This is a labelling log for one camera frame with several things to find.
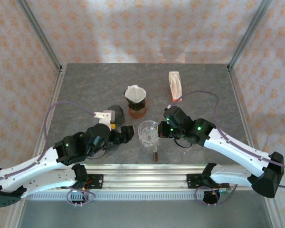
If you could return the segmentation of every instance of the floral wallpaper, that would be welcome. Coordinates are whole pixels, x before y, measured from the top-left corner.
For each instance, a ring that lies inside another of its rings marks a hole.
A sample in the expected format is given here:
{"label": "floral wallpaper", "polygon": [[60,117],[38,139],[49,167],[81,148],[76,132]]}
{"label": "floral wallpaper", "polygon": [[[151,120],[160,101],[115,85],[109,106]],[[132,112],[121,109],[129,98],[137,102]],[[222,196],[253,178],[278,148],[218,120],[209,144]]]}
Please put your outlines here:
{"label": "floral wallpaper", "polygon": [[[272,1],[235,73],[254,143],[285,161],[285,0]],[[285,189],[276,198],[285,215]]]}
{"label": "floral wallpaper", "polygon": [[61,64],[227,64],[260,2],[28,0]]}
{"label": "floral wallpaper", "polygon": [[[0,167],[31,158],[57,76],[15,0],[0,1]],[[9,208],[0,208],[0,228]]]}

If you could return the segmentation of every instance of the black object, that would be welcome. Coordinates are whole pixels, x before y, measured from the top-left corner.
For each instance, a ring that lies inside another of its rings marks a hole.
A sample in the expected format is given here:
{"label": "black object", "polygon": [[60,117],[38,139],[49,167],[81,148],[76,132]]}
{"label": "black object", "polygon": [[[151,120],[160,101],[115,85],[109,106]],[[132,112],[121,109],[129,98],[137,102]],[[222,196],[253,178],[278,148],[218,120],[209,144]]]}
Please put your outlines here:
{"label": "black object", "polygon": [[93,157],[95,153],[110,143],[110,128],[102,123],[87,129],[81,138],[85,144],[86,155]]}
{"label": "black object", "polygon": [[146,98],[147,97],[145,97],[142,101],[140,101],[138,103],[134,103],[133,101],[128,99],[126,96],[125,96],[125,98],[128,101],[128,107],[134,111],[140,111],[146,106]]}
{"label": "black object", "polygon": [[[272,161],[284,164],[284,157],[278,152],[273,152],[269,157]],[[284,168],[269,163],[267,168],[263,168],[263,171],[264,173],[259,177],[251,175],[248,177],[248,181],[252,184],[252,189],[258,194],[267,198],[274,198],[284,175]]]}
{"label": "black object", "polygon": [[[174,138],[175,140],[183,137],[192,144],[197,143],[200,146],[204,146],[205,141],[210,138],[209,133],[213,128],[216,128],[213,123],[204,119],[191,120],[189,116],[176,106],[165,109],[164,117],[169,123],[161,122],[159,124],[158,134],[161,138]],[[284,157],[278,152],[272,153],[270,158],[272,161],[284,164]],[[209,163],[201,176],[203,184],[211,188],[217,187],[217,183],[210,178],[214,166],[216,166],[215,163]],[[252,189],[258,194],[267,198],[274,198],[284,175],[284,168],[269,163],[267,167],[263,168],[263,171],[264,173],[260,177],[251,175],[248,177],[248,181],[251,183]],[[191,182],[188,182],[188,187],[194,188],[194,186]]]}
{"label": "black object", "polygon": [[164,113],[167,122],[162,121],[158,127],[160,138],[184,138],[192,144],[204,146],[209,133],[215,125],[205,119],[191,120],[182,109],[172,106]]}
{"label": "black object", "polygon": [[13,192],[3,192],[1,190],[2,187],[0,186],[0,208],[3,208],[17,203],[21,199],[21,195],[26,192],[27,189],[21,186]]}
{"label": "black object", "polygon": [[100,158],[102,158],[105,154],[106,154],[106,152],[107,152],[108,150],[106,149],[105,151],[104,151],[104,153],[103,153],[103,155],[101,155],[100,157],[97,157],[97,158],[94,158],[94,157],[86,157],[87,159],[90,159],[90,160],[95,160],[95,159],[100,159]]}
{"label": "black object", "polygon": [[201,173],[189,173],[187,174],[187,185],[188,189],[197,189],[202,186],[210,187],[213,189],[219,189],[219,188],[229,188],[230,185],[227,183],[224,184],[217,184],[217,183],[211,183],[209,184],[208,180],[203,178],[203,174]]}
{"label": "black object", "polygon": [[122,126],[121,133],[109,129],[99,123],[87,129],[85,133],[78,132],[65,137],[53,147],[58,154],[57,162],[65,165],[83,162],[87,156],[93,157],[97,152],[110,144],[128,143],[134,136],[133,126]]}
{"label": "black object", "polygon": [[86,147],[79,134],[64,137],[62,141],[55,143],[53,149],[56,149],[58,154],[56,161],[64,165],[83,162],[86,159]]}
{"label": "black object", "polygon": [[109,141],[113,144],[120,145],[122,143],[128,143],[134,136],[134,127],[132,125],[122,126],[121,132],[111,131]]}
{"label": "black object", "polygon": [[89,176],[86,172],[86,168],[84,165],[76,164],[72,167],[72,170],[74,170],[75,175],[76,175],[75,177],[76,182],[72,187],[75,189],[80,189],[89,180]]}
{"label": "black object", "polygon": [[85,184],[85,189],[102,189],[104,176],[102,174],[88,174],[88,181]]}
{"label": "black object", "polygon": [[176,145],[178,145],[179,147],[181,147],[181,148],[185,148],[185,149],[188,149],[188,148],[190,148],[190,147],[192,146],[192,144],[191,144],[191,143],[190,143],[190,145],[189,145],[189,146],[183,146],[183,145],[180,145],[180,144],[177,142],[178,138],[175,136],[175,134],[173,133],[173,131],[172,131],[172,135],[173,135],[173,137],[174,137],[174,142],[175,142],[175,144],[176,144]]}
{"label": "black object", "polygon": [[115,121],[114,124],[116,127],[120,127],[124,124],[125,118],[124,118],[124,111],[119,105],[112,105],[108,108],[108,110],[115,111]]}
{"label": "black object", "polygon": [[204,199],[203,201],[207,204],[215,204],[218,203],[218,200],[220,198],[219,190],[214,190],[218,197],[214,194],[213,191],[205,191],[204,192]]}

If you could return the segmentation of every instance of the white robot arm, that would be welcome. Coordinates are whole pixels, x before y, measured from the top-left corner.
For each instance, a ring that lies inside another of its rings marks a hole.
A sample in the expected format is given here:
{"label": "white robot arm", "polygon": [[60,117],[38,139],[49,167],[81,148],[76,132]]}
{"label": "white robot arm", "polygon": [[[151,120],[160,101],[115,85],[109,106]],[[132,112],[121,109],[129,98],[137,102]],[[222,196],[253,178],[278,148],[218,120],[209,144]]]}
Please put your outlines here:
{"label": "white robot arm", "polygon": [[[89,128],[85,133],[65,137],[54,147],[49,148],[39,162],[37,162],[38,157],[35,157],[15,167],[0,169],[0,207],[11,205],[37,191],[62,186],[84,187],[88,180],[86,169],[84,165],[73,164],[84,161],[87,156],[93,156],[109,143],[127,143],[134,135],[132,126],[121,127],[122,133],[111,131],[111,117],[108,120],[103,119],[106,116],[107,113],[95,113],[95,117],[100,118],[99,124]],[[164,117],[168,122],[159,124],[159,137],[184,138],[192,144],[215,150],[241,165],[229,167],[209,163],[200,178],[196,178],[197,185],[188,183],[189,188],[197,188],[196,186],[219,188],[220,184],[230,183],[251,187],[268,198],[275,196],[284,168],[268,161],[284,164],[281,154],[274,152],[269,155],[255,150],[224,132],[219,132],[214,124],[204,119],[191,120],[176,106],[167,109]],[[33,167],[6,178],[8,174],[22,170],[34,162],[36,164]],[[59,172],[55,172],[55,176],[48,173],[56,169],[59,169]],[[191,182],[189,176],[190,174],[187,175],[187,180]]]}
{"label": "white robot arm", "polygon": [[284,168],[271,161],[283,165],[284,158],[280,153],[274,152],[270,155],[258,151],[217,129],[207,120],[191,120],[176,106],[166,109],[164,117],[168,122],[162,121],[159,124],[159,137],[184,138],[192,144],[217,151],[242,165],[228,168],[209,163],[201,175],[204,186],[217,188],[218,184],[232,183],[251,187],[264,197],[275,196]]}
{"label": "white robot arm", "polygon": [[[82,188],[89,180],[83,162],[110,144],[128,143],[134,136],[133,126],[122,126],[121,133],[111,129],[111,110],[95,113],[99,124],[65,137],[42,155],[7,169],[0,169],[0,207],[18,202],[37,191],[55,187]],[[58,170],[53,176],[49,173]]]}

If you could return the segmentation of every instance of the purple cable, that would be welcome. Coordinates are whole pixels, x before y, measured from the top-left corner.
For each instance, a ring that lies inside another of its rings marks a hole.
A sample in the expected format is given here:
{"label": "purple cable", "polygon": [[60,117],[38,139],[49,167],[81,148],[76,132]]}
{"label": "purple cable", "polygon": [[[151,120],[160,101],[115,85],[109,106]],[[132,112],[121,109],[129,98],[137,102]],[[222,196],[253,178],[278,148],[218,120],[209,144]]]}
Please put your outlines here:
{"label": "purple cable", "polygon": [[59,104],[71,104],[71,105],[74,105],[78,108],[80,108],[81,110],[85,111],[86,113],[89,113],[91,115],[95,115],[94,112],[91,112],[89,111],[88,109],[84,108],[83,106],[81,105],[78,105],[76,104],[75,102],[72,102],[72,101],[58,101],[56,103],[54,103],[52,106],[49,107],[47,113],[46,113],[46,116],[45,116],[45,119],[44,119],[44,122],[43,122],[43,134],[44,134],[44,139],[45,139],[45,145],[44,145],[44,148],[43,148],[43,152],[40,154],[39,158],[36,160],[36,162],[30,164],[28,167],[26,168],[23,168],[21,170],[18,170],[18,171],[15,171],[15,172],[12,172],[10,174],[6,174],[4,176],[4,178],[8,178],[8,177],[11,177],[11,176],[14,176],[16,174],[19,174],[19,173],[22,173],[30,168],[32,168],[33,166],[35,166],[45,155],[46,151],[47,151],[47,146],[48,146],[48,134],[47,134],[47,120],[48,120],[48,115],[50,113],[50,111],[56,106],[56,105],[59,105]]}
{"label": "purple cable", "polygon": [[[232,189],[232,191],[231,191],[231,193],[229,194],[229,196],[228,196],[223,202],[215,203],[215,204],[213,204],[213,206],[226,203],[226,202],[232,197],[232,195],[234,194],[234,192],[236,191],[237,186],[238,186],[237,184],[234,186],[234,188]],[[210,205],[212,205],[212,204],[202,203],[202,202],[199,202],[199,201],[197,200],[197,192],[198,192],[199,189],[210,189],[210,190],[215,194],[217,200],[219,200],[218,195],[217,195],[217,193],[214,191],[213,188],[210,188],[210,187],[207,187],[207,186],[201,186],[201,187],[198,187],[198,188],[194,191],[194,199],[195,199],[195,201],[198,202],[200,205],[203,205],[203,206],[210,206]]]}
{"label": "purple cable", "polygon": [[84,201],[83,203],[81,202],[81,203],[80,203],[80,206],[81,206],[81,207],[82,207],[83,205],[85,205],[85,204],[88,204],[88,203],[92,202],[92,201],[96,198],[96,195],[95,195],[93,192],[89,191],[89,190],[75,189],[75,188],[72,188],[72,187],[67,187],[67,188],[70,189],[70,191],[66,194],[66,200],[67,200],[67,202],[68,202],[69,204],[74,205],[75,207],[76,207],[78,204],[77,204],[77,203],[73,203],[73,202],[70,201],[69,198],[68,198],[69,195],[70,195],[73,191],[78,191],[78,192],[80,192],[80,193],[83,195],[83,197],[86,198],[86,199],[88,199],[88,194],[90,194],[90,195],[93,196],[92,198],[90,198],[90,199]]}
{"label": "purple cable", "polygon": [[[258,158],[258,159],[261,159],[261,160],[264,160],[264,161],[266,161],[266,162],[272,163],[272,164],[274,164],[274,165],[281,166],[281,167],[283,167],[283,168],[285,169],[285,165],[284,165],[284,164],[280,164],[280,163],[278,163],[278,162],[276,162],[276,161],[272,161],[272,160],[270,160],[270,159],[263,158],[262,156],[259,156],[259,155],[255,154],[255,153],[253,153],[253,152],[250,152],[250,151],[248,151],[248,150],[242,148],[241,146],[237,145],[237,144],[234,143],[233,141],[229,140],[229,138],[222,132],[222,130],[221,130],[221,128],[219,127],[219,124],[218,124],[218,122],[217,122],[217,119],[216,119],[217,107],[218,107],[218,105],[219,105],[219,96],[217,96],[215,93],[208,92],[208,91],[202,91],[202,90],[191,91],[191,92],[188,92],[188,93],[186,93],[185,95],[181,96],[181,97],[180,97],[179,99],[177,99],[175,102],[172,102],[171,106],[173,106],[175,103],[177,103],[177,102],[178,102],[179,100],[181,100],[183,97],[186,97],[186,96],[188,96],[188,95],[190,95],[190,94],[194,94],[194,93],[210,94],[210,95],[213,95],[213,96],[216,97],[217,102],[216,102],[216,104],[215,104],[215,106],[214,106],[212,116],[213,116],[214,124],[216,125],[219,134],[220,134],[226,141],[229,141],[229,143],[230,143],[231,145],[235,146],[236,148],[238,148],[239,150],[241,150],[241,151],[243,151],[243,152],[245,152],[245,153],[248,153],[248,154],[251,155],[251,156],[254,156],[254,157]],[[279,187],[280,187],[280,188],[285,188],[285,185],[279,185]]]}

